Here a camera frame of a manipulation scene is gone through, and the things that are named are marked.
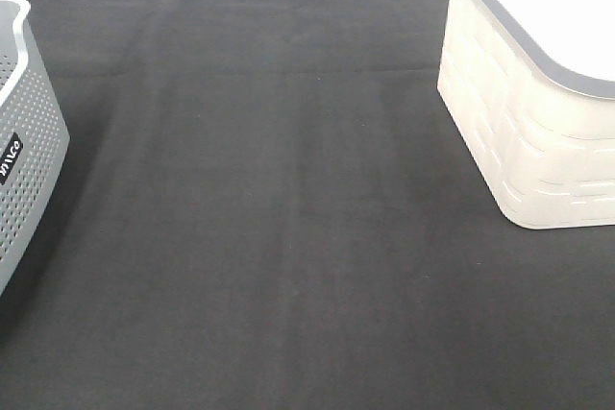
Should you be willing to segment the black table cloth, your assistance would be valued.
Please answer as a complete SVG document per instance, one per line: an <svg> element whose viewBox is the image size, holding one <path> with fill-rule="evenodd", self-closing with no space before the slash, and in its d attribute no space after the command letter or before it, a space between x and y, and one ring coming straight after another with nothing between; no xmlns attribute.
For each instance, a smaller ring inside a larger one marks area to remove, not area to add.
<svg viewBox="0 0 615 410"><path fill-rule="evenodd" d="M28 0L71 140L5 409L610 409L614 230L522 229L448 0Z"/></svg>

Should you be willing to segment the cream plastic storage basket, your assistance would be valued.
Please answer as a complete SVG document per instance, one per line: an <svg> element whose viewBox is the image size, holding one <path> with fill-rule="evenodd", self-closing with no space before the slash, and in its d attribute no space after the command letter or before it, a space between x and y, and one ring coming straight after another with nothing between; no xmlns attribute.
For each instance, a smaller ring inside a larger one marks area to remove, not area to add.
<svg viewBox="0 0 615 410"><path fill-rule="evenodd" d="M449 0L437 89L502 214L614 221L614 0Z"/></svg>

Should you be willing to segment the grey perforated plastic basket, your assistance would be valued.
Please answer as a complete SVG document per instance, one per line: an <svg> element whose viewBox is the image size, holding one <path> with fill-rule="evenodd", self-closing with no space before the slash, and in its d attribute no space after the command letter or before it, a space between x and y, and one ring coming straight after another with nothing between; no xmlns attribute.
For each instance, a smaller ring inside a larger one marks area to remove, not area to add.
<svg viewBox="0 0 615 410"><path fill-rule="evenodd" d="M1 287L55 188L70 135L28 22L27 0L1 0Z"/></svg>

